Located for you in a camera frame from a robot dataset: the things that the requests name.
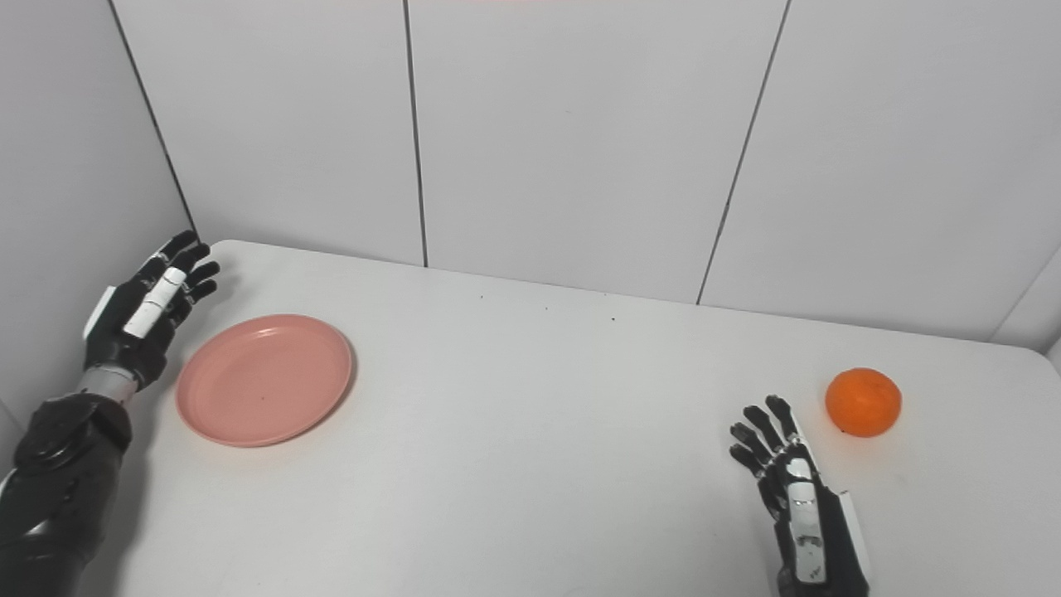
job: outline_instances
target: pink plate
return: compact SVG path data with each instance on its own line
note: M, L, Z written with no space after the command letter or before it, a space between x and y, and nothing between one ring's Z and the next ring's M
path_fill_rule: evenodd
M268 316L210 339L177 381L177 412L196 434L230 446L294 438L346 393L353 356L334 328L303 316Z

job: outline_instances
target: white wall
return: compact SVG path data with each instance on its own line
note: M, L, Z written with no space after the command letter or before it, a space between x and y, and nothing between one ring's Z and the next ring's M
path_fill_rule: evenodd
M115 0L204 239L421 263L400 0Z
M794 2L703 304L990 339L1061 243L1059 19Z
M431 265L694 303L784 0L412 0Z
M208 239L685 302L785 7L116 3ZM1061 7L790 5L702 304L1061 335Z
M0 3L0 402L24 425L73 389L104 286L188 220L105 0Z

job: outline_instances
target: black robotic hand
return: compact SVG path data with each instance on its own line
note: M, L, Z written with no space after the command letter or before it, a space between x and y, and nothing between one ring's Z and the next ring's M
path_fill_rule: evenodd
M730 427L740 442L730 447L730 455L755 476L763 504L776 521L782 597L869 595L865 547L850 495L837 495L822 482L788 403L768 397L766 406L783 436L766 411L749 406L744 416L759 434L744 423Z
M85 370L121 368L137 389L166 368L166 351L196 302L218 288L215 261L192 268L210 253L192 230L173 236L128 281L108 286L85 327Z
M41 403L0 482L0 594L71 597L95 556L133 439L124 407L166 368L192 306L216 288L215 262L181 232L132 279L108 287L85 327L85 372L73 394Z

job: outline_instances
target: orange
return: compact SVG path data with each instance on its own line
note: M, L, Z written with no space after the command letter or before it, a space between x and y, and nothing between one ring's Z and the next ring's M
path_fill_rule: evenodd
M887 375L872 369L852 369L833 379L825 390L829 418L845 434L872 438L899 419L903 394Z

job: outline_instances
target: white finger segment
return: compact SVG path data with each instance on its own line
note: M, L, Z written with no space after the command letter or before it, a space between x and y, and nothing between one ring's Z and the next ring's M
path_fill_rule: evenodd
M140 308L129 318L122 332L140 339L147 336L151 329L155 328L155 323L162 317L166 306L173 300L173 296L180 289L180 284L184 283L186 277L188 274L176 267L166 269L154 287L147 291Z

